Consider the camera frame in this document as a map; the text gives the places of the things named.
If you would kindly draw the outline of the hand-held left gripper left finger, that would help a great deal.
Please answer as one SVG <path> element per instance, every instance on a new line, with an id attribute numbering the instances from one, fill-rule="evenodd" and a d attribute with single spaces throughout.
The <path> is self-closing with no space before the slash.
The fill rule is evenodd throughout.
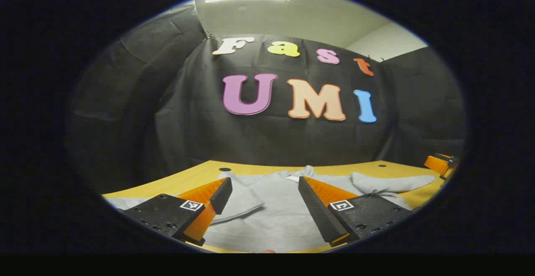
<path id="1" fill-rule="evenodd" d="M 178 196 L 159 194 L 120 212 L 166 236 L 201 247 L 204 234 L 231 193 L 232 181 L 226 177 Z"/>

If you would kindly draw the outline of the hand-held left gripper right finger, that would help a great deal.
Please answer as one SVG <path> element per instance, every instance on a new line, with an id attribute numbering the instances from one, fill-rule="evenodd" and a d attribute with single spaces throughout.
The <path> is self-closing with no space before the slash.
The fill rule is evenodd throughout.
<path id="1" fill-rule="evenodd" d="M 300 177 L 298 190 L 323 240 L 331 247 L 367 238 L 412 213 L 377 193 L 357 196 L 306 176 Z"/>

